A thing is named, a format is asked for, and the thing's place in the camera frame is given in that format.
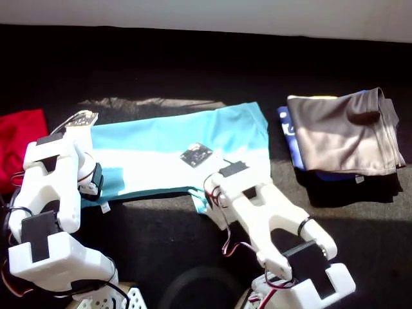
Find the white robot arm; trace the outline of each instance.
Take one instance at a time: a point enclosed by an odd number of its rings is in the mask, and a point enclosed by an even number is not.
[[[205,181],[205,190],[210,201],[207,214],[220,229],[238,220],[248,233],[262,267],[277,276],[277,280],[283,280],[280,282],[299,280],[272,298],[271,302],[276,304],[273,308],[320,309],[355,291],[355,283],[345,265],[328,262],[337,255],[333,239],[306,211],[293,205],[269,176],[262,177],[243,162],[236,162],[210,175]],[[281,254],[270,237],[274,229],[284,229],[306,243]],[[314,268],[313,263],[320,267],[316,268],[318,272],[321,269],[320,276],[330,281],[332,291],[327,295],[320,295],[322,292],[317,291],[312,282],[316,278],[304,270]],[[270,283],[262,282],[262,277],[257,278],[253,286],[263,294],[271,290]]]
[[[104,181],[91,155],[90,127],[96,115],[88,113],[64,135],[52,134],[28,145],[23,184],[8,220],[19,244],[8,249],[8,260],[12,275],[52,295],[83,300],[81,308],[98,308],[89,306],[92,300],[125,308],[126,300],[116,291],[114,262],[70,235],[80,227],[80,197],[96,200]]]

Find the black carpet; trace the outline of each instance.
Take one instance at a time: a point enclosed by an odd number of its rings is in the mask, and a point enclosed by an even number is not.
[[[29,26],[0,26],[0,37],[1,114],[43,108],[49,128],[85,108],[107,124],[258,102],[269,122],[275,184],[332,235],[357,284],[355,294],[333,307],[409,307],[412,170],[399,170],[404,192],[392,203],[367,199],[336,207],[352,202],[351,192],[324,190],[329,205],[313,207],[297,182],[276,107],[289,94],[344,95],[380,86],[400,117],[398,141],[410,164],[412,45]],[[188,196],[116,202],[111,208],[105,215],[98,207],[84,209],[76,237],[113,258],[120,280],[137,282],[149,308],[233,308],[262,273],[246,249],[222,257],[225,233],[197,215]],[[234,239],[247,239],[238,225],[233,229]],[[281,250],[295,242],[278,231],[273,237]],[[45,308],[65,304],[43,295],[16,299],[3,285],[0,297],[14,308],[39,299]]]

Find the turquoise and white t-shirt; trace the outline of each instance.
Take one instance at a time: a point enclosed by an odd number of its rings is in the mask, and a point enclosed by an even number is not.
[[[257,103],[91,128],[93,157],[103,168],[102,195],[96,202],[167,192],[188,192],[205,212],[203,181],[228,163],[242,160],[270,174],[267,121]],[[214,151],[193,168],[180,155],[194,143]]]

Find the red garment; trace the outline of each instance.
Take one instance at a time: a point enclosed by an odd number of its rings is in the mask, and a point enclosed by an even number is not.
[[[48,134],[43,110],[20,111],[0,117],[0,193],[15,188],[10,177],[23,170],[27,145]]]

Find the gray fabric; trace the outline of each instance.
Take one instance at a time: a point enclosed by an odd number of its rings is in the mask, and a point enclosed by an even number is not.
[[[398,116],[380,88],[339,98],[288,97],[306,170],[387,175],[405,166]]]

